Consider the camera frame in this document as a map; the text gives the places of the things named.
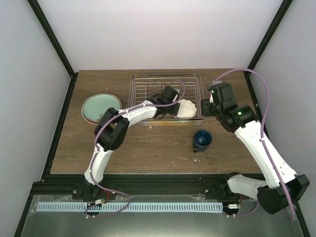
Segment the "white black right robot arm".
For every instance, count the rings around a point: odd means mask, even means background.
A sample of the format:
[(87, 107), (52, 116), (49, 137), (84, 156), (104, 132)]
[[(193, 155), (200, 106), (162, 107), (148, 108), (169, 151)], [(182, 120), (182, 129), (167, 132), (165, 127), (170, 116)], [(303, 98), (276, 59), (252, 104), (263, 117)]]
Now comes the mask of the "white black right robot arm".
[(216, 117), (249, 150), (264, 175), (263, 180), (230, 173), (220, 185), (223, 198), (235, 194), (253, 198), (269, 214), (275, 214), (290, 203), (299, 201), (310, 184), (306, 175), (298, 175), (278, 153), (261, 131), (261, 123), (248, 105), (238, 106), (232, 86), (227, 82), (208, 85), (210, 98), (202, 100), (202, 115)]

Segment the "light green round plate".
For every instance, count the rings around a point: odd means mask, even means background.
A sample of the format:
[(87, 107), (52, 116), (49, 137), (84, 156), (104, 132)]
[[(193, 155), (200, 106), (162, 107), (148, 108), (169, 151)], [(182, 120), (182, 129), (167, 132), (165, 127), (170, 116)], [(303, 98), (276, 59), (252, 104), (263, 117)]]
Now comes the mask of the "light green round plate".
[(85, 100), (81, 107), (83, 119), (91, 124), (98, 124), (107, 109), (121, 109), (121, 101), (114, 95), (101, 93)]

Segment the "black aluminium frame rail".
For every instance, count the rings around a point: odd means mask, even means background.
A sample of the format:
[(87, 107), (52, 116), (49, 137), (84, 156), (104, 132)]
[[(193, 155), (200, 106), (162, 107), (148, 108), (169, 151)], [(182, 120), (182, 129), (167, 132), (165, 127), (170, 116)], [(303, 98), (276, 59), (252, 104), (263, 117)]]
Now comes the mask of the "black aluminium frame rail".
[[(101, 186), (109, 196), (132, 195), (199, 195), (207, 198), (231, 199), (236, 194), (255, 198), (258, 189), (268, 188), (259, 173), (243, 174), (228, 185), (234, 174), (106, 174)], [(71, 195), (74, 199), (95, 200), (106, 197), (101, 188), (87, 183), (83, 175), (48, 174), (34, 182), (31, 195)]]

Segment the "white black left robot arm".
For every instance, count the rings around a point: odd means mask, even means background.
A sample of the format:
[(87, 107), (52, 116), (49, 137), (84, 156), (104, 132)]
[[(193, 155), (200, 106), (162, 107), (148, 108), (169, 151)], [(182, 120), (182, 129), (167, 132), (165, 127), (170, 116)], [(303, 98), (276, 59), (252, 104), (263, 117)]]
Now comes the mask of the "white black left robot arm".
[(104, 171), (112, 153), (118, 149), (132, 125), (146, 119), (155, 118), (160, 114), (176, 115), (179, 111), (179, 101), (184, 97), (185, 89), (180, 94), (172, 86), (167, 86), (162, 93), (155, 94), (141, 104), (116, 110), (107, 109), (94, 130), (94, 152), (90, 164), (84, 173), (82, 194), (89, 199), (100, 196)]

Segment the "right black frame post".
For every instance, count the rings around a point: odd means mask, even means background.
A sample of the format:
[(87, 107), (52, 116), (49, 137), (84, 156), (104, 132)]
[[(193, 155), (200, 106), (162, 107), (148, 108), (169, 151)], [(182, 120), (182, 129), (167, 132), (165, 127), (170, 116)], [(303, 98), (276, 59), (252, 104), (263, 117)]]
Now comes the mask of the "right black frame post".
[(266, 30), (257, 50), (252, 57), (248, 69), (254, 70), (256, 65), (258, 64), (259, 60), (261, 59), (263, 53), (265, 52), (266, 48), (268, 47), (272, 37), (274, 36), (276, 30), (278, 29), (280, 23), (282, 22), (283, 18), (285, 17), (287, 11), (289, 10), (290, 6), (292, 5), (293, 0), (283, 0), (274, 15), (268, 29)]

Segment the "black frame post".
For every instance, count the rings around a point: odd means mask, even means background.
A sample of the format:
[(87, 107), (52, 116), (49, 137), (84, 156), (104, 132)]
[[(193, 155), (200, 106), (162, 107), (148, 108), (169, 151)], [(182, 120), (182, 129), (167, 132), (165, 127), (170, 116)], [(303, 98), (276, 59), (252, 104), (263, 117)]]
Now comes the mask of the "black frame post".
[(55, 52), (57, 53), (61, 63), (63, 64), (64, 68), (66, 69), (67, 73), (70, 77), (73, 77), (75, 72), (62, 48), (59, 43), (57, 36), (55, 35), (44, 11), (42, 10), (39, 2), (37, 0), (27, 0), (29, 6), (31, 7), (33, 13), (35, 14), (36, 18), (38, 19), (41, 27), (43, 28), (45, 34), (47, 35), (51, 45), (53, 46)]
[(258, 64), (259, 60), (261, 59), (263, 53), (265, 52), (266, 48), (268, 47), (272, 37), (274, 36), (276, 30), (278, 29), (280, 23), (282, 22), (283, 18), (285, 17), (287, 11), (289, 10), (290, 6), (292, 5), (293, 0), (283, 0), (274, 15), (268, 29), (266, 30), (257, 50), (252, 57), (248, 69), (254, 70), (256, 65)]

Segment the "metal wire dish rack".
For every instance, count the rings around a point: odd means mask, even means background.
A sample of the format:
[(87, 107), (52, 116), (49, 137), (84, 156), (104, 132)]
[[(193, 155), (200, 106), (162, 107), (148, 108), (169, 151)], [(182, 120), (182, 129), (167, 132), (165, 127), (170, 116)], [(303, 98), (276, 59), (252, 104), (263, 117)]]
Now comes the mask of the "metal wire dish rack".
[(193, 118), (179, 119), (167, 114), (143, 120), (136, 125), (199, 125), (203, 121), (201, 100), (204, 94), (198, 74), (134, 74), (130, 80), (128, 106), (142, 103), (148, 97), (161, 93), (169, 85), (179, 94), (185, 93), (183, 98), (195, 104), (197, 111)]

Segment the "white scalloped bowl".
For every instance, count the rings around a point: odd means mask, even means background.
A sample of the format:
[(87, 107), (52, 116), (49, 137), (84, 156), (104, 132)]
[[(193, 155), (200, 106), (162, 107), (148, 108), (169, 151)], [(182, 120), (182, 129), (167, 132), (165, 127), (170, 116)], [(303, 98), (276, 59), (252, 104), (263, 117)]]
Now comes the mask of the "white scalloped bowl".
[(182, 99), (178, 102), (180, 104), (178, 114), (174, 116), (177, 119), (192, 119), (197, 113), (197, 107), (191, 100)]

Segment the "left black frame post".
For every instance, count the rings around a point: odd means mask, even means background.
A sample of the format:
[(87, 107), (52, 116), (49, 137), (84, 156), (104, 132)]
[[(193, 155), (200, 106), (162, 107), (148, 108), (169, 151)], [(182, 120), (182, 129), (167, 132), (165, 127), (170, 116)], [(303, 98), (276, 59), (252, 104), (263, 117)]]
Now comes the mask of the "left black frame post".
[(43, 28), (45, 34), (47, 35), (51, 45), (53, 46), (55, 52), (57, 53), (61, 63), (63, 64), (64, 68), (66, 69), (67, 73), (70, 77), (73, 77), (75, 72), (62, 48), (59, 43), (57, 36), (55, 35), (44, 11), (42, 10), (39, 2), (37, 0), (27, 0), (29, 6), (31, 7), (33, 13), (35, 14), (36, 18), (38, 19), (41, 27)]

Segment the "dark blue mug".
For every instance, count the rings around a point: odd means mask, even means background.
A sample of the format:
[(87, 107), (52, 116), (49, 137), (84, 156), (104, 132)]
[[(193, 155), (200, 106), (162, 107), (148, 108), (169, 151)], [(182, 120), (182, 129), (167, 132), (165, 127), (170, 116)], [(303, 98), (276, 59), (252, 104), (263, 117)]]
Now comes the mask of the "dark blue mug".
[(193, 151), (204, 152), (212, 143), (212, 135), (206, 130), (198, 130), (193, 135)]

